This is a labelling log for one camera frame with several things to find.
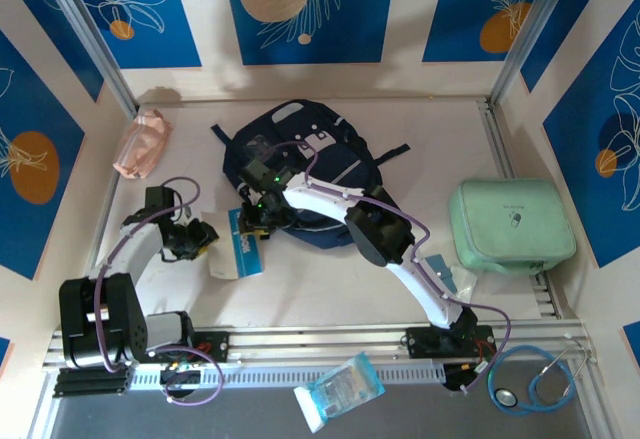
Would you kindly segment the navy blue backpack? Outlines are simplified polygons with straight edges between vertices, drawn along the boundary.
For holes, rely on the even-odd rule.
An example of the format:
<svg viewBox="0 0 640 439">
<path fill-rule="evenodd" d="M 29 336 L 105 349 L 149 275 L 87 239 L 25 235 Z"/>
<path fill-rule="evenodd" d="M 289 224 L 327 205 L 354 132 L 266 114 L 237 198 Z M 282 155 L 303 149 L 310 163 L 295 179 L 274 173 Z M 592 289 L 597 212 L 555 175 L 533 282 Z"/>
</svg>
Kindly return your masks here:
<svg viewBox="0 0 640 439">
<path fill-rule="evenodd" d="M 305 99 L 285 102 L 228 136 L 219 125 L 211 127 L 225 146 L 222 170 L 245 201 L 257 196 L 241 179 L 240 171 L 253 159 L 269 168 L 286 166 L 305 170 L 319 153 L 311 176 L 351 188 L 383 183 L 379 166 L 410 150 L 403 144 L 375 158 L 355 128 L 328 106 Z"/>
</svg>

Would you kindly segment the pink mesh pencil case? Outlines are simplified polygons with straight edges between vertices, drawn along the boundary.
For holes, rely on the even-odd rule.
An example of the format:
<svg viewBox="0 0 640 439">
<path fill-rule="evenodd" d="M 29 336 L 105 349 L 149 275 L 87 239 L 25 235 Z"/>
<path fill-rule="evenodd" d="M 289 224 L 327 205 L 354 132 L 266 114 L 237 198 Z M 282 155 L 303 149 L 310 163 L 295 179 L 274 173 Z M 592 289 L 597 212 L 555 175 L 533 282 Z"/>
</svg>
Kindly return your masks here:
<svg viewBox="0 0 640 439">
<path fill-rule="evenodd" d="M 172 130 L 158 110 L 139 113 L 118 144 L 113 168 L 125 179 L 146 178 L 158 165 Z"/>
</svg>

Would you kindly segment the small teal snap wallet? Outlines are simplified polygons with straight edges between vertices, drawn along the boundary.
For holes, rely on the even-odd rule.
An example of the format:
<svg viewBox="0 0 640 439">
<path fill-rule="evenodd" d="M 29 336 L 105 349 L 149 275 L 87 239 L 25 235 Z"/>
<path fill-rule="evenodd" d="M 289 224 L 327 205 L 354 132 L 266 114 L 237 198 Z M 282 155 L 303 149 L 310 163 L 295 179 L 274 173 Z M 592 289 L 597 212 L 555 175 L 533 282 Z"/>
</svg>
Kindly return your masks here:
<svg viewBox="0 0 640 439">
<path fill-rule="evenodd" d="M 436 275 L 440 278 L 442 283 L 453 293 L 457 293 L 457 287 L 453 280 L 453 273 L 451 269 L 447 266 L 441 255 L 431 255 L 425 258 L 426 263 L 431 267 L 431 269 L 436 273 Z"/>
</svg>

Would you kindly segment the mint green zip case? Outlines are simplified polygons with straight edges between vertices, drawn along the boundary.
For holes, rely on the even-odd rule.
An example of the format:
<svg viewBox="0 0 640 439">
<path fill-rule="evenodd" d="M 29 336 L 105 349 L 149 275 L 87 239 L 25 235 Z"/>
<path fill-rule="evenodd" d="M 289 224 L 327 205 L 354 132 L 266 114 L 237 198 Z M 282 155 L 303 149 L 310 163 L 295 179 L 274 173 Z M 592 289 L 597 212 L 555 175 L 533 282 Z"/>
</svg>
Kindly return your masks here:
<svg viewBox="0 0 640 439">
<path fill-rule="evenodd" d="M 576 253 L 559 193 L 543 179 L 466 179 L 449 215 L 458 259 L 470 270 L 536 275 Z"/>
</svg>

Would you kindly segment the black connector box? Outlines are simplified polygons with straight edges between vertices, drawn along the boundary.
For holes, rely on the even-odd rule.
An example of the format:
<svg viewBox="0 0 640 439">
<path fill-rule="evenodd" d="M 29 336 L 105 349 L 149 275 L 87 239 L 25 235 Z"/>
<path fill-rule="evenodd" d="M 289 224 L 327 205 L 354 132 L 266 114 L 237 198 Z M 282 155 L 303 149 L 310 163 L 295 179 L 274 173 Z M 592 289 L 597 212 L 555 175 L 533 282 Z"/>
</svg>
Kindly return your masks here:
<svg viewBox="0 0 640 439">
<path fill-rule="evenodd" d="M 485 360 L 479 363 L 445 364 L 444 387 L 452 392 L 465 392 L 478 385 L 489 363 Z"/>
<path fill-rule="evenodd" d="M 190 395 L 200 380 L 201 371 L 188 365 L 171 365 L 160 373 L 160 386 L 174 398 Z"/>
</svg>

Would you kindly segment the black aluminium profile block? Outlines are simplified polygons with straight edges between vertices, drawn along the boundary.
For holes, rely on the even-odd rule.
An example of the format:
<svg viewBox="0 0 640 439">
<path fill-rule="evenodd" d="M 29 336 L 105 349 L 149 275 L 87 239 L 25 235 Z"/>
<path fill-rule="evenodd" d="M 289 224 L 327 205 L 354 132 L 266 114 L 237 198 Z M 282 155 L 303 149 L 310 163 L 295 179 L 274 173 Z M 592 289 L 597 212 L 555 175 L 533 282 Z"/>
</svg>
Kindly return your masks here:
<svg viewBox="0 0 640 439">
<path fill-rule="evenodd" d="M 124 368 L 110 373 L 104 368 L 59 370 L 53 397 L 56 399 L 101 394 L 123 394 L 131 384 L 132 372 Z"/>
</svg>

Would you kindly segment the blue wet wipes packet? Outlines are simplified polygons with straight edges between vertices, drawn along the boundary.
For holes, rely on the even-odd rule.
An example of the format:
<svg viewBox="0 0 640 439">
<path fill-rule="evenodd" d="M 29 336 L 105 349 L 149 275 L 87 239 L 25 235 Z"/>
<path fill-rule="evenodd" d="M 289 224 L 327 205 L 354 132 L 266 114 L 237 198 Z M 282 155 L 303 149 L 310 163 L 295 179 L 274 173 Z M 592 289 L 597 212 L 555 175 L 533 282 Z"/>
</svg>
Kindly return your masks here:
<svg viewBox="0 0 640 439">
<path fill-rule="evenodd" d="M 294 389 L 311 433 L 386 392 L 367 355 L 361 352 L 317 380 Z"/>
</svg>

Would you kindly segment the small clear plastic bag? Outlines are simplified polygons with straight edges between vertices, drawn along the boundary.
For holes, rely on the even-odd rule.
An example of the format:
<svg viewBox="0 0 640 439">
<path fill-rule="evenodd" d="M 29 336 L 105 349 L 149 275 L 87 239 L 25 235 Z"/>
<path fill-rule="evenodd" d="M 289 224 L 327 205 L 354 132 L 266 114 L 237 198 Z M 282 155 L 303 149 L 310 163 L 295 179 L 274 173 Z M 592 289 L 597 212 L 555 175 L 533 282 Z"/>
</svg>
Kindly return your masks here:
<svg viewBox="0 0 640 439">
<path fill-rule="evenodd" d="M 477 275 L 460 265 L 452 265 L 450 270 L 455 297 L 461 302 L 470 303 L 477 285 Z"/>
</svg>

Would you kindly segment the blue stethoscope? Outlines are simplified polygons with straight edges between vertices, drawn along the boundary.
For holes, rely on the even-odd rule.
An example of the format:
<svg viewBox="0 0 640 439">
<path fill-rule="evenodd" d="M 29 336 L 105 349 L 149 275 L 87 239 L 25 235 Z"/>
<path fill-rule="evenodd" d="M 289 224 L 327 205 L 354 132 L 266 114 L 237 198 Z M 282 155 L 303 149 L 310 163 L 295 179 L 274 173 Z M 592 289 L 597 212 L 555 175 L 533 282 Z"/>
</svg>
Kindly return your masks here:
<svg viewBox="0 0 640 439">
<path fill-rule="evenodd" d="M 582 359 L 582 362 L 576 372 L 572 372 L 569 366 L 564 362 L 565 355 L 573 350 L 580 352 Z M 528 403 L 520 403 L 519 399 L 512 391 L 495 386 L 495 376 L 499 367 L 507 359 L 510 359 L 512 356 L 519 353 L 533 353 L 543 359 L 548 359 L 548 363 L 531 379 L 527 386 Z M 533 345 L 519 345 L 513 347 L 498 356 L 487 375 L 489 398 L 498 410 L 513 417 L 524 417 L 532 413 L 555 412 L 566 406 L 575 397 L 577 393 L 576 378 L 591 359 L 592 356 L 585 347 L 578 341 L 574 340 L 570 340 L 570 344 L 557 355 L 553 355 L 550 352 Z M 558 368 L 564 374 L 567 380 L 567 385 L 563 393 L 553 403 L 544 404 L 541 396 L 538 394 L 538 386 L 543 377 L 554 368 Z"/>
</svg>

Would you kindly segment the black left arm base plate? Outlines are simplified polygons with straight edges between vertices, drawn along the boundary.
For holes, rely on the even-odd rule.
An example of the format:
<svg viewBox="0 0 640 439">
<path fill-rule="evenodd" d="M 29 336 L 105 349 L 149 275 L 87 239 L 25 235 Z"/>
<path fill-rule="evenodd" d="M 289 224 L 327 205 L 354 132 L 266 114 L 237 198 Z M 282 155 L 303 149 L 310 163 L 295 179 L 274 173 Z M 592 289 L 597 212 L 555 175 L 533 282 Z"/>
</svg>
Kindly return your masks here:
<svg viewBox="0 0 640 439">
<path fill-rule="evenodd" d="M 141 363 L 168 363 L 168 362 L 204 362 L 205 359 L 193 352 L 173 351 L 156 352 L 158 348 L 182 348 L 197 349 L 202 354 L 214 359 L 216 362 L 226 363 L 229 349 L 230 334 L 226 331 L 209 331 L 188 333 L 185 337 L 178 337 L 169 333 L 152 333 L 147 341 L 147 349 Z"/>
</svg>

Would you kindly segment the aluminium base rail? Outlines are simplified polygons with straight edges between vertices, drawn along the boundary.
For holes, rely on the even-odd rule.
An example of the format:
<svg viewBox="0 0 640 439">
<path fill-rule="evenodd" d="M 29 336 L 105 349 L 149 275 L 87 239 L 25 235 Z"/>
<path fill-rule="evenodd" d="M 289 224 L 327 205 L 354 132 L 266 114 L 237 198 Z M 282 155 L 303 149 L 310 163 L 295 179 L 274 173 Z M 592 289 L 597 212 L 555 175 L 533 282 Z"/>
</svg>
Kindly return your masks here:
<svg viewBox="0 0 640 439">
<path fill-rule="evenodd" d="M 559 354 L 570 340 L 578 341 L 596 359 L 593 343 L 578 320 L 515 320 L 510 326 L 501 321 L 480 325 L 493 330 L 496 352 L 506 352 L 519 345 L 533 345 Z M 426 324 L 389 324 L 336 327 L 267 327 L 267 328 L 201 328 L 196 332 L 226 331 L 230 334 L 227 364 L 247 366 L 330 365 L 359 353 L 366 353 L 373 362 L 411 360 L 404 339 L 411 327 Z M 571 351 L 565 358 L 581 359 L 581 353 Z M 471 362 L 489 358 L 432 359 L 444 363 Z"/>
</svg>

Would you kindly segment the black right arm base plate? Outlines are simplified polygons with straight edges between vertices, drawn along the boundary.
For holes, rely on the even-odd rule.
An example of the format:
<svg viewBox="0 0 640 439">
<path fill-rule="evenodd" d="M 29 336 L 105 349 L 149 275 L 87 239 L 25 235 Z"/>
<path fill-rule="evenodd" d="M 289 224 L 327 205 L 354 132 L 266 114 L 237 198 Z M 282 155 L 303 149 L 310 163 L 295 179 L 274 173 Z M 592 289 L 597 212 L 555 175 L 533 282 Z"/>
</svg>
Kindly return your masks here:
<svg viewBox="0 0 640 439">
<path fill-rule="evenodd" d="M 496 353 L 493 330 L 487 325 L 472 332 L 411 327 L 404 339 L 411 359 L 491 358 Z"/>
</svg>

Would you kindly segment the aluminium frame post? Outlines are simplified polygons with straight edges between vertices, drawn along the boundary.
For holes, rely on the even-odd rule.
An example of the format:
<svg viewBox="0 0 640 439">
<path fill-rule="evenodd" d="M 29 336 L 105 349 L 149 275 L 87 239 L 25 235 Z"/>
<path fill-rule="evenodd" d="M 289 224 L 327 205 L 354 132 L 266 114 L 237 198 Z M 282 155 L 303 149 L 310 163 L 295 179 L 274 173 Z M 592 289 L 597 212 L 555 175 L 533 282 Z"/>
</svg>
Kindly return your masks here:
<svg viewBox="0 0 640 439">
<path fill-rule="evenodd" d="M 139 104 L 127 86 L 117 61 L 83 0 L 56 2 L 122 110 L 128 117 L 135 117 Z"/>
<path fill-rule="evenodd" d="M 504 64 L 487 98 L 493 109 L 505 98 L 512 82 L 518 76 L 551 13 L 559 0 L 534 0 L 523 26 L 506 55 Z"/>
</svg>

